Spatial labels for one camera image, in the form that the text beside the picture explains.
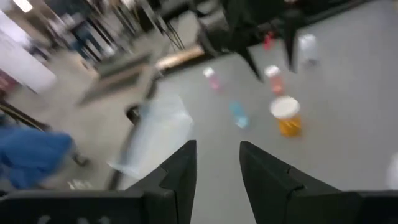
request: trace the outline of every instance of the blue fabric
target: blue fabric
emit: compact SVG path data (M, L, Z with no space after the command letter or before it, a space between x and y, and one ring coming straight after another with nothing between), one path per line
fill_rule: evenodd
M0 127L0 163L9 167L3 175L17 189L35 187L57 169L72 144L65 133Z

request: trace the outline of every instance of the pink bottle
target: pink bottle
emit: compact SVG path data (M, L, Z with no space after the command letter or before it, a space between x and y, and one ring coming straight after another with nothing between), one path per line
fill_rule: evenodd
M266 68L264 73L268 76L271 83L272 92L275 95L281 96L284 94L284 83L280 70L275 65L270 65Z
M220 82L218 81L214 70L210 67L206 68L203 71L203 74L206 76L207 80L209 80L210 86L212 89L219 91L220 90Z

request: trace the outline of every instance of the table surface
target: table surface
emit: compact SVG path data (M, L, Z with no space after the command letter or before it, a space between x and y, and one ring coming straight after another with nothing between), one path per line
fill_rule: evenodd
M320 63L288 72L281 42L251 49L260 70L278 65L287 93L301 104L303 134L285 138L270 114L269 83L258 82L238 55L180 71L159 83L179 95L195 127L197 189L192 223L255 223L239 165L239 143L250 141L338 189L386 189L398 152L398 15L392 1L374 1L301 30L318 39ZM212 67L224 92L202 75ZM250 116L239 129L228 109L239 100ZM129 186L127 179L121 187Z

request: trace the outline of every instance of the clear plastic bag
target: clear plastic bag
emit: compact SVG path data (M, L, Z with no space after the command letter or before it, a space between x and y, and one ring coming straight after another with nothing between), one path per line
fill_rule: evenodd
M139 108L139 114L141 120L128 149L109 164L142 179L190 139L193 121L179 96L148 101Z

